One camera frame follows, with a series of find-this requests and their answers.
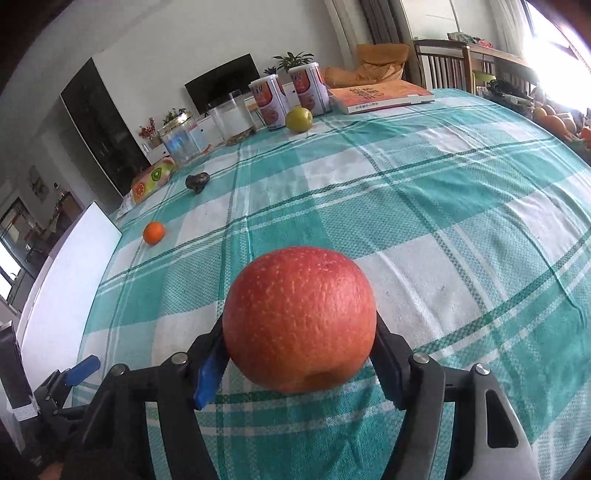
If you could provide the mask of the teal plaid tablecloth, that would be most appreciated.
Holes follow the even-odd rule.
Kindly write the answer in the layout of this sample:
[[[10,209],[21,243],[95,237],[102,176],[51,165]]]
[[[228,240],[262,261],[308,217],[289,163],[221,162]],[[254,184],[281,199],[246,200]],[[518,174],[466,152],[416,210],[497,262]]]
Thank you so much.
[[[459,90],[263,131],[175,171],[115,220],[120,239],[78,354],[154,367],[228,309],[236,277],[274,267],[263,306],[321,303],[353,272],[427,363],[495,377],[535,473],[558,479],[590,438],[590,167],[518,113]]]

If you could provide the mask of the red flower vase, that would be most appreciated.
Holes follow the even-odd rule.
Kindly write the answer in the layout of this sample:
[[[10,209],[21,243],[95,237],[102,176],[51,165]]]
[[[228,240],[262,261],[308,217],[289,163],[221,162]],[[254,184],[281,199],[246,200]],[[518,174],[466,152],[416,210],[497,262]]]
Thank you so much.
[[[146,126],[138,127],[138,136],[143,142],[148,144],[151,149],[154,149],[161,144],[161,140],[156,129],[156,123],[153,117],[148,119]]]

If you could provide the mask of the dark wrinkled fruit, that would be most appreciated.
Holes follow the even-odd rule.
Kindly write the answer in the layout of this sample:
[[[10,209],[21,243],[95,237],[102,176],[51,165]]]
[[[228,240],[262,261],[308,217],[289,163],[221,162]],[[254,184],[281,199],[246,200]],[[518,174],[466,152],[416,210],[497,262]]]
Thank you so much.
[[[209,180],[211,179],[211,175],[206,172],[200,172],[194,175],[188,175],[185,178],[185,186],[187,189],[192,191],[195,194],[201,193],[205,186],[208,184]]]

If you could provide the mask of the red apple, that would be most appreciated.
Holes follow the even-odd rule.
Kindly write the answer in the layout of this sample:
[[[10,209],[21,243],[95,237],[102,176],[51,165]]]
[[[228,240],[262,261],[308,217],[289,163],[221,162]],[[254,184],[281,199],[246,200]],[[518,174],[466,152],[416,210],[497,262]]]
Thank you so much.
[[[377,307],[353,260],[318,247],[290,247],[249,263],[222,313],[228,354],[249,381],[283,394],[329,390],[370,356]]]

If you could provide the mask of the small orange mandarin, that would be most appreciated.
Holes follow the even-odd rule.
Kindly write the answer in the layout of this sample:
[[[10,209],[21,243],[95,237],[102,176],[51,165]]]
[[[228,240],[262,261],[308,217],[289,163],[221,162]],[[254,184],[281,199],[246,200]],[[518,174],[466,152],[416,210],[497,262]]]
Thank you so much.
[[[142,232],[143,241],[150,246],[158,244],[165,235],[166,229],[164,225],[157,221],[148,223]]]

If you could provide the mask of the potted green plant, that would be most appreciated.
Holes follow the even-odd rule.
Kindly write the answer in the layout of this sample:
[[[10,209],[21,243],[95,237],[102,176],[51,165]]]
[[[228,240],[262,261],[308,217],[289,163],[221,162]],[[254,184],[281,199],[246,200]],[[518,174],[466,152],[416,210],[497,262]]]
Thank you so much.
[[[288,51],[286,55],[273,56],[273,60],[276,60],[276,71],[283,70],[287,73],[291,68],[313,63],[315,61],[315,55],[307,52],[294,54]]]

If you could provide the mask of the green apple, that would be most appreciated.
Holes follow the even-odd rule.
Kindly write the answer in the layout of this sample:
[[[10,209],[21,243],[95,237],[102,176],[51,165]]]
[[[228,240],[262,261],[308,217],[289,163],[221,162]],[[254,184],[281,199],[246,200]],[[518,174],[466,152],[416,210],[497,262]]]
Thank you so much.
[[[290,131],[300,134],[307,132],[314,125],[314,115],[307,108],[297,106],[286,116],[286,126]]]

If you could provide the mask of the white storage box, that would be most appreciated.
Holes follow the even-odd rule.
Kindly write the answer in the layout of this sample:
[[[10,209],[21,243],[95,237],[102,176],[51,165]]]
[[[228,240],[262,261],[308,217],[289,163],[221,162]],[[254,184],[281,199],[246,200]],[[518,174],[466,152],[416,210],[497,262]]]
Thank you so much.
[[[22,363],[35,389],[77,363],[87,318],[121,232],[91,203],[50,251],[17,327]]]

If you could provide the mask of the right pink can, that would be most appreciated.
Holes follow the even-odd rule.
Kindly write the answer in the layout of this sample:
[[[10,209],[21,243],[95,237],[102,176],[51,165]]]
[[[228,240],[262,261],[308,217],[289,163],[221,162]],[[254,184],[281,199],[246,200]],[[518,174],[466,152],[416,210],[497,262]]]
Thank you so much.
[[[321,116],[332,111],[329,92],[322,80],[322,74],[317,62],[290,68],[290,79],[294,83],[301,107],[307,108],[311,114]]]

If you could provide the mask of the orange lounge chair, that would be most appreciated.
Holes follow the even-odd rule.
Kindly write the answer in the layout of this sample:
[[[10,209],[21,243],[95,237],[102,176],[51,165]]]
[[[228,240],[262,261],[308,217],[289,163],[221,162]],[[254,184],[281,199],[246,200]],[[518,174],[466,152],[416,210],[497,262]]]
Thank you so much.
[[[325,69],[325,85],[346,88],[401,80],[410,47],[406,44],[360,44],[356,47],[359,67],[355,71],[337,67]]]

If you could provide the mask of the black television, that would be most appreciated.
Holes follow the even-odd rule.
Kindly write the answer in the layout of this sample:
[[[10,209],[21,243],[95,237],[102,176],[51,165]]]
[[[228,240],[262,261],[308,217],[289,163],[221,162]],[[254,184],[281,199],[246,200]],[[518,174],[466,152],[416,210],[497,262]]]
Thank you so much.
[[[249,84],[259,79],[252,55],[245,54],[187,82],[184,87],[199,114],[217,106],[235,91],[249,93]]]

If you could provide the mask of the left pink can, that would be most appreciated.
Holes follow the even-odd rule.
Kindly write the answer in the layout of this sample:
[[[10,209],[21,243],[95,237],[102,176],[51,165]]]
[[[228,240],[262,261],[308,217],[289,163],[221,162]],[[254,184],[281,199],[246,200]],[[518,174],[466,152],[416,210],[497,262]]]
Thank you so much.
[[[276,74],[260,77],[249,83],[249,89],[266,127],[269,130],[286,127],[290,106],[279,77]]]

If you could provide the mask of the fruit print pouch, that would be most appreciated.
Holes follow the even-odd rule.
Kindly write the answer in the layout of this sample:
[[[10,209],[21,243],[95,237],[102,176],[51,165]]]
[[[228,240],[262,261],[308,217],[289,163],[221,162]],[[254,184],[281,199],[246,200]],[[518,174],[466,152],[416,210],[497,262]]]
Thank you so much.
[[[140,173],[132,182],[131,194],[135,204],[140,204],[154,194],[170,179],[178,169],[170,156],[165,156]]]

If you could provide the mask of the clear jar black lid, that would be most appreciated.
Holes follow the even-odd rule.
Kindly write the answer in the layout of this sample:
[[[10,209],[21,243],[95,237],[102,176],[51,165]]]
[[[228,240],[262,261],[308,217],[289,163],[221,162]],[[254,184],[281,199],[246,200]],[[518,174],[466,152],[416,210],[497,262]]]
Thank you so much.
[[[228,146],[238,144],[256,133],[252,115],[239,90],[231,91],[209,103],[207,114],[213,119]]]

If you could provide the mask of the fruit tray on side table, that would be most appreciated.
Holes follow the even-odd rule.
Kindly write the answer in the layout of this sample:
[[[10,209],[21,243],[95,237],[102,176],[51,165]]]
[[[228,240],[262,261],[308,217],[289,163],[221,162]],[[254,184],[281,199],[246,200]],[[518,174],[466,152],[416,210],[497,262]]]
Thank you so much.
[[[555,113],[549,105],[535,107],[533,120],[583,157],[590,156],[590,127],[571,113]]]

